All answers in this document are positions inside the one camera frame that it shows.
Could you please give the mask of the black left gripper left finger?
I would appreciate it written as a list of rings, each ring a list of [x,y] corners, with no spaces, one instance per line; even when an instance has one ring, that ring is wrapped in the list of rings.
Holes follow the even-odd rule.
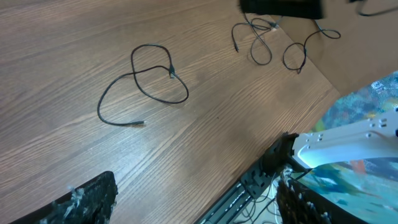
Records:
[[[107,170],[11,224],[106,224],[117,194],[114,173]]]

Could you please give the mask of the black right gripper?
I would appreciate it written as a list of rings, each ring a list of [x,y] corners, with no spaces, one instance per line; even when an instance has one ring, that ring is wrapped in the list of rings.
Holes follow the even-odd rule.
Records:
[[[239,0],[243,13],[323,19],[321,0]]]

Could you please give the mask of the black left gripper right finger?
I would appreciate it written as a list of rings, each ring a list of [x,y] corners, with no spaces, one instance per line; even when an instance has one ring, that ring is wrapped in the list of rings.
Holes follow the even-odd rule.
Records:
[[[293,169],[280,173],[276,202],[286,224],[360,224],[365,221],[335,205],[292,177]]]

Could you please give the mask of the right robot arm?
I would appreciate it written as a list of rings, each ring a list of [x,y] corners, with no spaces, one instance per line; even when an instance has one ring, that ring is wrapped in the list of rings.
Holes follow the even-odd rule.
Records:
[[[301,44],[303,62],[295,68],[300,73],[310,60],[342,94],[397,68],[397,8],[374,14],[362,13],[359,1],[353,16],[338,11],[328,24],[342,29],[337,37],[340,46],[317,42],[317,50],[309,51]],[[397,157],[397,113],[387,112],[387,121],[358,121],[339,128],[309,134],[283,134],[261,157],[259,165],[273,174],[286,164],[306,172],[324,164],[358,159]]]

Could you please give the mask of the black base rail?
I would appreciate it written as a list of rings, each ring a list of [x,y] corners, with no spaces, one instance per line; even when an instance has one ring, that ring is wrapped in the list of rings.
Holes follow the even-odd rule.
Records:
[[[277,172],[263,171],[260,162],[255,162],[195,223],[230,224],[252,202],[258,199]]]

